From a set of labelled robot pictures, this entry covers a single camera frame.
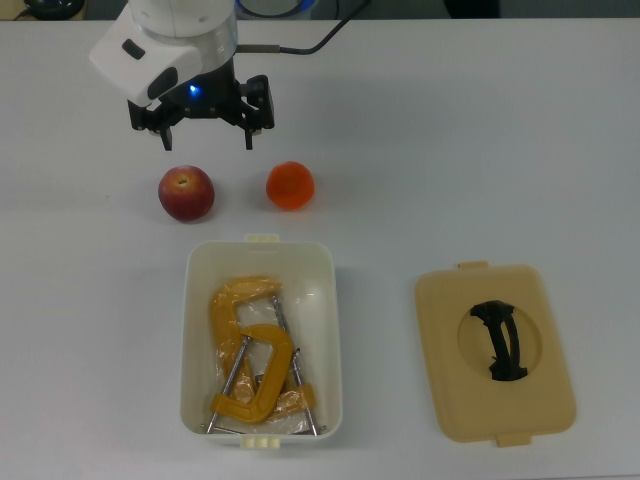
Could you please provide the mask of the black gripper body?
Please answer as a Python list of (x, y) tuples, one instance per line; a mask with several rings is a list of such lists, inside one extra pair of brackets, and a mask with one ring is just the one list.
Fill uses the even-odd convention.
[(242, 120), (242, 105), (233, 59), (173, 88), (160, 97), (159, 104), (167, 115), (223, 120)]

